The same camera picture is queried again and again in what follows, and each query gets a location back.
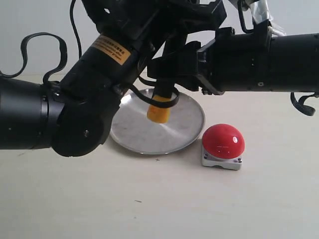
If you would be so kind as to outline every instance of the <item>table surface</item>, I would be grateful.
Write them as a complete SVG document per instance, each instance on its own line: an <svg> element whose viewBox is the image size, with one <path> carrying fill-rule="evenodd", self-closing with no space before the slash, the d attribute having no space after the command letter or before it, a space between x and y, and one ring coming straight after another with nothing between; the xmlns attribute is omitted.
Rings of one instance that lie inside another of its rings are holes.
<svg viewBox="0 0 319 239"><path fill-rule="evenodd" d="M300 114L287 93L188 94L205 129L243 133L240 171L201 166L200 139L165 156L110 138L80 158L1 151L0 238L317 239L319 114Z"/></svg>

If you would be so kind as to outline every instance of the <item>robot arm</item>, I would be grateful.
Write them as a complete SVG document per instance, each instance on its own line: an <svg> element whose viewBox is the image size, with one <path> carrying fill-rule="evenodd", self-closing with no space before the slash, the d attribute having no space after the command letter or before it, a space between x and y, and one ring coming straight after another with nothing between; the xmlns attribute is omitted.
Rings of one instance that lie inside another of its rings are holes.
<svg viewBox="0 0 319 239"><path fill-rule="evenodd" d="M0 72L0 149L52 147L63 156L90 153L105 142L122 96L128 89L137 92L133 83L146 66L157 81L140 79L166 98L178 96L175 84L216 95L319 91L317 34L272 38L265 20L249 34L235 35L232 28L219 29L226 18L222 0L205 5L197 0L82 2L101 35L61 82L48 80L54 70L42 85ZM188 34L203 30L217 31L216 39L203 47L199 42L185 45ZM152 60L165 42L163 57ZM159 108L178 100L161 103L140 97ZM302 103L296 105L303 109Z"/></svg>

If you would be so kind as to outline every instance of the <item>red button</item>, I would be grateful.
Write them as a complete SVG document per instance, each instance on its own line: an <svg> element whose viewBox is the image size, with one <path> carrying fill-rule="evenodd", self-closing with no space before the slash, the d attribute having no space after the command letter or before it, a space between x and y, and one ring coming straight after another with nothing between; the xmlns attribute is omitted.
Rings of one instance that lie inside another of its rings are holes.
<svg viewBox="0 0 319 239"><path fill-rule="evenodd" d="M245 150L243 135L233 126L217 124L203 135L203 147L217 158L232 159L239 157Z"/></svg>

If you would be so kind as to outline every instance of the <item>silver plate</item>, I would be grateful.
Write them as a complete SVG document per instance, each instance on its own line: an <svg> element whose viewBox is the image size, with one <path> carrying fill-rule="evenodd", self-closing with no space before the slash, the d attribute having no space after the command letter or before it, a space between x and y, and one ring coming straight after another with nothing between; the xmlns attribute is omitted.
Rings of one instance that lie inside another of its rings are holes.
<svg viewBox="0 0 319 239"><path fill-rule="evenodd" d="M151 98L153 89L141 91ZM163 155L192 144L205 125L201 106L190 96L180 93L178 104L171 108L169 121L158 124L147 118L149 104L134 93L122 98L114 116L111 137L131 151L147 155Z"/></svg>

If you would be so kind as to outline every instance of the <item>white wall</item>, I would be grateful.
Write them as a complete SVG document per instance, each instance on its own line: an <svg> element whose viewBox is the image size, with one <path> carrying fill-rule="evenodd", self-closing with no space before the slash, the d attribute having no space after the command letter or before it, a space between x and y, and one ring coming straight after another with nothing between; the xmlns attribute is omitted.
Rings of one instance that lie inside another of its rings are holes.
<svg viewBox="0 0 319 239"><path fill-rule="evenodd" d="M319 1L268 0L276 23L290 34L319 32ZM232 26L241 32L236 9L224 1L228 18L223 26ZM4 73L17 72L22 63L20 42L28 34L47 31L64 38L68 44L69 62L66 70L76 62L77 46L69 22L70 0L2 0L0 4L0 69ZM83 49L87 49L97 37L94 24L87 17L80 0L75 7L75 21L82 40ZM189 40L207 43L214 32L192 34ZM47 36L33 39L28 47L29 64L24 74L43 74L54 68L59 61L58 44Z"/></svg>

